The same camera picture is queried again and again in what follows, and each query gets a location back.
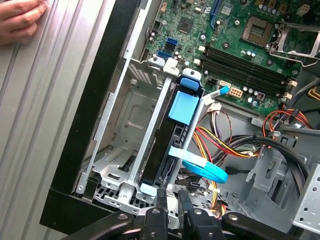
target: white connector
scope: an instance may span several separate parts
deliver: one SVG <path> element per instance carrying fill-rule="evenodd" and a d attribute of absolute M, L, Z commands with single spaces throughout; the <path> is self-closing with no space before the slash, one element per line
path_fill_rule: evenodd
<path fill-rule="evenodd" d="M 221 108 L 222 108 L 222 105 L 220 102 L 214 102 L 211 104 L 211 106 L 208 108 L 208 110 L 206 112 L 210 113 L 212 111 L 216 111 L 216 113 L 219 114 Z"/>

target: blue plastic tab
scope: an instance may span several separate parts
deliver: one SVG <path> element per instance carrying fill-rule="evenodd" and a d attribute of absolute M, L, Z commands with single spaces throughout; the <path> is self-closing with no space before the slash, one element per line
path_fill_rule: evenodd
<path fill-rule="evenodd" d="M 152 197 L 156 197 L 157 196 L 157 188 L 155 188 L 154 186 L 147 185 L 145 183 L 141 184 L 140 191 L 142 193 L 148 194 L 148 195 L 150 195 Z"/>
<path fill-rule="evenodd" d="M 227 94 L 229 92 L 229 87 L 224 86 L 223 88 L 220 89 L 220 95 Z"/>
<path fill-rule="evenodd" d="M 199 98 L 178 91 L 168 117 L 189 126 L 196 111 Z"/>
<path fill-rule="evenodd" d="M 189 78 L 182 78 L 180 81 L 180 85 L 185 86 L 189 89 L 192 89 L 194 91 L 197 91 L 199 89 L 199 82 L 196 82 L 194 80 L 191 80 Z"/>

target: motherboard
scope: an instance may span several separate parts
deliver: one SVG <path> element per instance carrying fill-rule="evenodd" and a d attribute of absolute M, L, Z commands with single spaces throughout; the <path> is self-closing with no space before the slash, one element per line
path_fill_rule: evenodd
<path fill-rule="evenodd" d="M 210 93 L 229 86 L 219 100 L 267 115 L 288 100 L 301 64 L 271 56 L 279 23 L 304 24 L 310 10 L 298 0 L 164 0 L 150 31 L 145 58 L 178 60 L 202 73 Z M 284 49 L 308 53 L 315 35 L 291 31 Z"/>

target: ribbed metal surface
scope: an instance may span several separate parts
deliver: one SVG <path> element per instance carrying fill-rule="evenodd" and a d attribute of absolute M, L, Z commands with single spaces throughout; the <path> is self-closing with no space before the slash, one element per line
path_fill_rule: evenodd
<path fill-rule="evenodd" d="M 56 240 L 39 224 L 115 0 L 49 0 L 39 31 L 0 47 L 0 239 Z"/>

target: chip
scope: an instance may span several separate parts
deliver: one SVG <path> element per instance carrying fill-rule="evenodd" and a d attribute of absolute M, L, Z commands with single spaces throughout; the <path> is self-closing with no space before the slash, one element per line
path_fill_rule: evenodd
<path fill-rule="evenodd" d="M 178 31 L 189 34 L 194 25 L 194 21 L 192 19 L 182 17 L 178 26 Z"/>
<path fill-rule="evenodd" d="M 272 23 L 256 16 L 251 16 L 243 31 L 242 40 L 264 48 L 268 43 L 272 30 Z"/>

